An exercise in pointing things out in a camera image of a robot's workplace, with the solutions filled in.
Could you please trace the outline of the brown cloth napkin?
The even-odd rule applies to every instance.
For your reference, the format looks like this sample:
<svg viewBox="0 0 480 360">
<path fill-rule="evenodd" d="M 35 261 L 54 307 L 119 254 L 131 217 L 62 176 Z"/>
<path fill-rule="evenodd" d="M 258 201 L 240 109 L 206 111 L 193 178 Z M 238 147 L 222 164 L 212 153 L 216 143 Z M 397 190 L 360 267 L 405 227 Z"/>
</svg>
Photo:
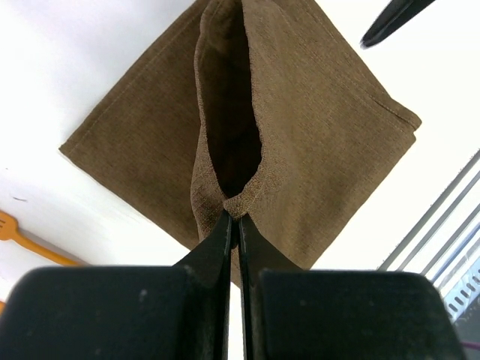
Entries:
<svg viewBox="0 0 480 360">
<path fill-rule="evenodd" d="M 186 248 L 249 215 L 308 269 L 420 124 L 315 1 L 195 1 L 60 150 Z"/>
</svg>

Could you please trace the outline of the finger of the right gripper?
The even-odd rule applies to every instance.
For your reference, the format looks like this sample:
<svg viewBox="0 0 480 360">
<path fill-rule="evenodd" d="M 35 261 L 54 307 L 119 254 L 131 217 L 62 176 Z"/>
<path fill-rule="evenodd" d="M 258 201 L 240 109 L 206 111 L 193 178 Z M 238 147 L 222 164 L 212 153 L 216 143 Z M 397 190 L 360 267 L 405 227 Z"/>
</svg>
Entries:
<svg viewBox="0 0 480 360">
<path fill-rule="evenodd" d="M 375 19 L 361 39 L 363 48 L 370 48 L 386 38 L 420 14 L 434 0 L 392 0 Z"/>
</svg>

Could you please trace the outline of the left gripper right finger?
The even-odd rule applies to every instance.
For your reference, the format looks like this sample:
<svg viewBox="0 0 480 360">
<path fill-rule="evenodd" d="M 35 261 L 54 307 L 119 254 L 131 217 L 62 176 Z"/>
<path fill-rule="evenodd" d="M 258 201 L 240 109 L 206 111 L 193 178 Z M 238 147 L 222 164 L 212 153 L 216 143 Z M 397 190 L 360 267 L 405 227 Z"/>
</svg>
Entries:
<svg viewBox="0 0 480 360">
<path fill-rule="evenodd" d="M 440 294 L 420 274 L 299 268 L 238 223 L 246 359 L 463 359 Z"/>
</svg>

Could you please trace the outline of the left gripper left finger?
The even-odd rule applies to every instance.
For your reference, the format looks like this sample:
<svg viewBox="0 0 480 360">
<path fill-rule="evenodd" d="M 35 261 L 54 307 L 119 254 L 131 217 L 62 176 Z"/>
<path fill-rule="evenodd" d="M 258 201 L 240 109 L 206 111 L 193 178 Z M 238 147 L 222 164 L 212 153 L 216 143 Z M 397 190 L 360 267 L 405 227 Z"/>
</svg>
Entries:
<svg viewBox="0 0 480 360">
<path fill-rule="evenodd" d="M 13 288 L 3 359 L 225 359 L 233 222 L 171 266 L 46 267 Z"/>
</svg>

